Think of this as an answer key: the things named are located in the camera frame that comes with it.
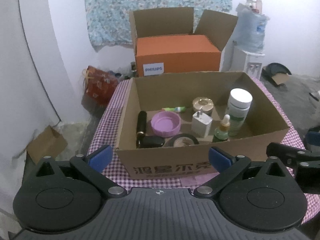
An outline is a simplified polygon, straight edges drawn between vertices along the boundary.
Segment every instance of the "ribbed surface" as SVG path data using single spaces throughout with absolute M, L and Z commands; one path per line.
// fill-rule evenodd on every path
M 258 234 L 226 220 L 211 200 L 193 197 L 187 189 L 133 188 L 121 199 L 107 201 L 89 224 L 59 235 L 21 232 L 16 240 L 307 240 L 293 229 Z

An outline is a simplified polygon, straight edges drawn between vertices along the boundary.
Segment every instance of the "black tape roll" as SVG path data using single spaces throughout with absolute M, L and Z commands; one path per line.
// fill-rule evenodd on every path
M 181 134 L 177 134 L 175 136 L 173 136 L 166 144 L 168 147 L 173 147 L 174 143 L 177 139 L 180 138 L 189 138 L 193 141 L 193 144 L 199 144 L 199 141 L 197 140 L 196 137 L 194 137 L 193 135 L 189 134 L 189 133 L 181 133 Z

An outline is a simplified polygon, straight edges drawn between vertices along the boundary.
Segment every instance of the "blue gripper pad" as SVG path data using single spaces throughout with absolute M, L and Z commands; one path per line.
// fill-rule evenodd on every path
M 236 159 L 217 147 L 211 147 L 209 149 L 209 162 L 212 167 L 221 173 L 235 163 Z
M 86 157 L 88 165 L 97 172 L 102 172 L 112 161 L 113 149 L 105 144 Z

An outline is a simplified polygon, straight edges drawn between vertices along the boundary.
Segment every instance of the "philips label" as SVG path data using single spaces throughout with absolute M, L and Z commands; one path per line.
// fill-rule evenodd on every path
M 143 74 L 145 76 L 160 75 L 164 72 L 164 64 L 162 63 L 151 63 L 143 64 Z

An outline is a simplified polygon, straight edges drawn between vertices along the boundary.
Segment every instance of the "purple round container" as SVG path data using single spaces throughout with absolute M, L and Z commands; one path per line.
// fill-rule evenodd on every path
M 181 118 L 170 111 L 162 111 L 151 119 L 151 127 L 155 135 L 168 138 L 179 133 Z

